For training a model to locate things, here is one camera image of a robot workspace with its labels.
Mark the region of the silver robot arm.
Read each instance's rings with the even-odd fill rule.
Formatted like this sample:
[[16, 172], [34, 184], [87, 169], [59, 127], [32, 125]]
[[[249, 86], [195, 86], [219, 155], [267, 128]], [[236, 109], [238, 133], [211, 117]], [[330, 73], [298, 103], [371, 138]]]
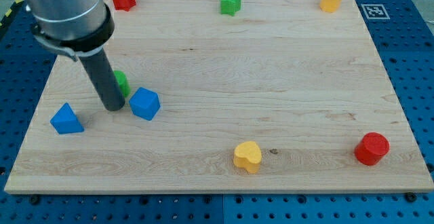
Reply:
[[115, 24], [104, 0], [25, 0], [36, 23], [31, 32], [52, 53], [80, 61], [102, 104], [118, 111], [125, 104], [104, 51]]

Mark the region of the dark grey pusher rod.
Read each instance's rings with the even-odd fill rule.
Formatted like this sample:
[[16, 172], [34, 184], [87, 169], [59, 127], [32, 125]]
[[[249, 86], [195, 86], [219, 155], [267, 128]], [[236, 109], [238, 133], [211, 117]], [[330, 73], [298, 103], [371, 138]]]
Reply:
[[79, 59], [104, 108], [108, 111], [122, 109], [125, 105], [125, 97], [104, 49], [101, 48], [91, 54], [80, 55]]

